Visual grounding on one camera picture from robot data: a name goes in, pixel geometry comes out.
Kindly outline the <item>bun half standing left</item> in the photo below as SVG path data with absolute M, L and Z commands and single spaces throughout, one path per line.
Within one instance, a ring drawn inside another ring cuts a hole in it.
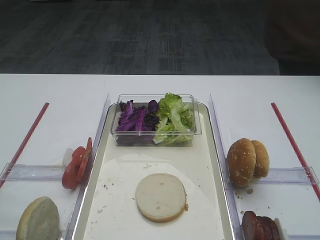
M 57 240 L 60 236 L 60 214 L 48 196 L 31 202 L 24 210 L 16 230 L 17 240 Z

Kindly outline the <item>purple cabbage shreds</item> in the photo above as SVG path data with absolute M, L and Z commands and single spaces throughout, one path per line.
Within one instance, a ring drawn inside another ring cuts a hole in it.
M 121 114 L 118 120 L 117 132 L 135 132 L 135 134 L 119 134 L 116 143 L 119 146 L 148 146 L 153 144 L 152 134 L 140 132 L 154 132 L 160 118 L 156 116 L 159 105 L 151 100 L 147 106 L 134 107 L 133 101 L 120 102 Z

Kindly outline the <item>red tape strip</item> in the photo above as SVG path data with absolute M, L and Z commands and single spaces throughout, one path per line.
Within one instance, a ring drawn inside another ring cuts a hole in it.
M 32 134 L 34 133 L 36 127 L 38 126 L 39 122 L 41 121 L 43 115 L 45 114 L 46 110 L 48 109 L 50 103 L 46 102 L 39 114 L 37 115 L 36 119 L 34 120 L 32 126 L 30 127 L 29 131 L 27 132 L 26 136 L 24 137 L 22 143 L 20 144 L 18 150 L 16 151 L 15 155 L 13 156 L 12 160 L 8 164 L 8 167 L 6 168 L 4 175 L 0 178 L 0 188 L 4 185 L 4 183 L 7 180 L 7 177 L 9 176 L 9 173 L 11 172 L 12 168 L 15 166 L 16 162 L 18 161 L 20 155 L 22 154 L 24 148 L 26 147 L 29 139 L 31 138 Z
M 294 152 L 295 152 L 295 154 L 296 154 L 296 156 L 297 156 L 297 158 L 298 158 L 298 160 L 299 160 L 299 162 L 301 164 L 301 166 L 304 168 L 304 170 L 306 172 L 306 175 L 310 180 L 310 183 L 312 185 L 312 188 L 313 188 L 317 198 L 320 199 L 320 187 L 319 187 L 319 184 L 316 181 L 316 178 L 315 178 L 316 175 L 311 172 L 311 167 L 308 166 L 308 164 L 307 164 L 302 152 L 300 151 L 300 149 L 299 149 L 294 137 L 292 136 L 292 134 L 291 134 L 291 132 L 290 132 L 290 130 L 289 130 L 289 128 L 288 128 L 288 126 L 287 126 L 287 124 L 286 124 L 286 122 L 285 122 L 285 120 L 284 120 L 284 118 L 283 118 L 283 116 L 282 116 L 282 114 L 280 112 L 280 110 L 278 109 L 276 103 L 272 102 L 270 105 L 271 105 L 275 115 L 277 116 L 277 118 L 278 118 L 278 120 L 279 120 L 279 122 L 280 122 L 280 124 L 281 124 L 281 126 L 282 126 L 282 128 L 283 128 L 283 130 L 284 130 L 284 132 L 285 132 L 285 134 L 286 134 L 286 136 L 287 136 L 287 138 L 288 138 L 288 140 L 289 140 L 289 142 L 290 142 L 290 144 L 291 144 L 291 146 L 292 146 L 292 148 L 293 148 L 293 150 L 294 150 Z

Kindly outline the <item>left upper clear cross divider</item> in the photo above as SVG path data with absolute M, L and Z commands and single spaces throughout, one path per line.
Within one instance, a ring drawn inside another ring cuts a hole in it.
M 1 181 L 60 181 L 62 165 L 25 165 L 7 163 L 0 174 Z

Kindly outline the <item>right red tape strip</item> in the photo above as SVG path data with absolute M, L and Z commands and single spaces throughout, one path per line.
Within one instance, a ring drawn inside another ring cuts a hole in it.
M 288 138 L 288 140 L 289 140 L 289 142 L 290 142 L 290 144 L 291 144 L 291 146 L 292 146 L 292 148 L 293 148 L 293 150 L 294 150 L 294 152 L 295 152 L 295 154 L 296 154 L 296 156 L 297 156 L 297 158 L 298 158 L 298 160 L 299 160 L 299 162 L 301 164 L 301 166 L 304 168 L 304 170 L 306 172 L 306 175 L 310 180 L 310 183 L 312 185 L 312 188 L 313 188 L 317 198 L 320 199 L 320 187 L 319 187 L 319 184 L 316 181 L 316 178 L 315 178 L 316 175 L 311 172 L 311 167 L 308 166 L 308 164 L 307 164 L 302 152 L 300 151 L 300 149 L 299 149 L 294 137 L 292 136 L 292 134 L 291 134 L 291 132 L 290 132 L 290 130 L 289 130 L 289 128 L 288 128 L 288 126 L 287 126 L 287 124 L 286 124 L 286 122 L 285 122 L 285 120 L 284 120 L 284 118 L 283 118 L 283 116 L 282 116 L 282 114 L 280 112 L 280 110 L 278 109 L 276 103 L 272 102 L 270 105 L 271 105 L 275 115 L 277 116 L 277 118 L 278 118 L 278 120 L 279 120 L 279 122 L 280 122 L 280 124 L 281 124 L 281 126 L 282 126 L 282 128 L 283 128 L 283 130 L 284 130 L 284 132 L 285 132 L 285 134 L 286 134 L 286 136 L 287 136 L 287 138 Z

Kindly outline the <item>left long clear divider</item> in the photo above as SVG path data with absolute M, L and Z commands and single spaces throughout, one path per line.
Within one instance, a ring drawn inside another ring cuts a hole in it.
M 106 122 L 108 121 L 109 107 L 111 105 L 110 95 L 108 94 L 103 106 L 102 115 L 97 128 L 94 140 L 92 140 L 92 151 L 90 153 L 82 182 L 75 189 L 79 189 L 71 219 L 62 234 L 63 240 L 81 240 L 87 226 L 88 216 L 92 204 L 95 184 L 98 179 L 96 176 L 95 165 L 97 153 L 99 152 L 101 138 L 103 136 Z

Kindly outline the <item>white metal tray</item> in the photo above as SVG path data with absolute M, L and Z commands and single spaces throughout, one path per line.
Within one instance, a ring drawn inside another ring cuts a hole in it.
M 233 240 L 215 140 L 207 107 L 200 104 L 202 134 L 192 146 L 117 146 L 109 106 L 95 167 L 97 181 L 82 240 Z M 169 222 L 142 216 L 135 191 L 144 177 L 168 173 L 185 188 L 188 210 Z

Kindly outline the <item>left red tape strip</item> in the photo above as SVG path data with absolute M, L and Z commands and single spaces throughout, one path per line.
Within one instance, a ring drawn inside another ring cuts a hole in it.
M 12 160 L 8 164 L 8 167 L 6 168 L 4 175 L 0 178 L 0 188 L 4 185 L 4 183 L 7 180 L 7 177 L 9 176 L 9 173 L 11 172 L 12 168 L 15 166 L 16 162 L 18 161 L 20 155 L 22 154 L 24 148 L 26 147 L 29 139 L 31 138 L 32 134 L 34 133 L 36 127 L 38 126 L 39 122 L 41 121 L 43 115 L 45 114 L 46 110 L 48 109 L 50 103 L 46 102 L 39 114 L 37 115 L 36 119 L 34 120 L 32 126 L 30 127 L 29 131 L 27 132 L 26 136 L 24 137 L 22 143 L 20 144 L 18 150 L 16 151 L 15 155 L 13 156 Z

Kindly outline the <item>front tomato slice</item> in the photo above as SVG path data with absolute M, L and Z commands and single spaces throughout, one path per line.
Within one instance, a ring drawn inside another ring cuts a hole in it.
M 62 186 L 65 189 L 75 189 L 80 182 L 76 176 L 82 163 L 82 156 L 85 153 L 85 148 L 79 146 L 71 155 L 71 162 L 68 164 L 62 176 Z

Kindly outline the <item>sesame bun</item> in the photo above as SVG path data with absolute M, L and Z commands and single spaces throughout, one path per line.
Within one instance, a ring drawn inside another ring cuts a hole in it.
M 253 143 L 247 138 L 237 140 L 230 146 L 226 159 L 231 181 L 238 187 L 246 187 L 256 166 Z
M 265 178 L 267 177 L 270 169 L 269 154 L 265 145 L 258 141 L 252 140 L 251 143 L 254 146 L 256 154 L 256 164 L 253 176 L 255 178 Z

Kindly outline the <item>long clear divider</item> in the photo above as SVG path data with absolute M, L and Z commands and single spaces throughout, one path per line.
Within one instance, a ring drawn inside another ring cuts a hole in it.
M 99 152 L 101 138 L 103 136 L 106 122 L 108 121 L 109 107 L 111 105 L 110 95 L 108 94 L 103 106 L 102 115 L 97 128 L 94 140 L 92 140 L 92 151 L 90 153 L 82 182 L 75 189 L 79 189 L 71 219 L 62 234 L 63 240 L 81 240 L 87 226 L 88 216 L 92 204 L 95 184 L 98 179 L 96 176 L 95 165 L 97 153 Z
M 227 211 L 228 211 L 229 221 L 230 221 L 230 226 L 232 231 L 232 237 L 234 240 L 243 240 L 244 236 L 243 236 L 241 221 L 239 220 L 239 214 L 238 214 L 236 200 L 235 200 L 236 195 L 234 192 L 233 185 L 229 179 L 230 174 L 229 174 L 228 164 L 225 156 L 224 145 L 223 145 L 219 121 L 217 117 L 216 106 L 214 104 L 213 97 L 211 94 L 209 95 L 208 105 L 209 105 L 210 117 L 212 122 L 211 124 L 212 130 L 214 133 L 217 158 L 219 162 L 220 175 L 222 179 L 225 201 L 227 205 Z

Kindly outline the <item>right upper clear cross divider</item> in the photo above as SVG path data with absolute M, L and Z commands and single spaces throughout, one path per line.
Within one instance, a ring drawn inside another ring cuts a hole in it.
M 320 183 L 312 167 L 270 168 L 266 177 L 253 177 L 257 184 L 318 185 Z

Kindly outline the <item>rear tomato slice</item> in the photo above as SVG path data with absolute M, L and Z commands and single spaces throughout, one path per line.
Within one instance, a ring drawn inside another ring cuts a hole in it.
M 92 152 L 92 138 L 89 137 L 87 140 L 86 148 L 85 148 L 83 154 L 79 158 L 79 168 L 78 168 L 78 172 L 76 174 L 76 180 L 79 183 L 81 183 L 83 181 L 84 173 L 85 173 L 91 152 Z

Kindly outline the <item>meat patty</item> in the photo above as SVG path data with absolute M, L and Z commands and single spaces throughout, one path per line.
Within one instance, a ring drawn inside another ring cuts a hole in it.
M 246 211 L 244 213 L 241 226 L 245 240 L 256 239 L 257 218 L 253 211 Z
M 254 224 L 255 240 L 280 240 L 280 233 L 274 220 L 267 216 L 257 216 Z

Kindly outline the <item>rear meat patty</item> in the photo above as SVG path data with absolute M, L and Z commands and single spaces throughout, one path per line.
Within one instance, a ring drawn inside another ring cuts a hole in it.
M 254 224 L 255 240 L 280 240 L 280 233 L 274 220 L 267 216 L 257 216 Z

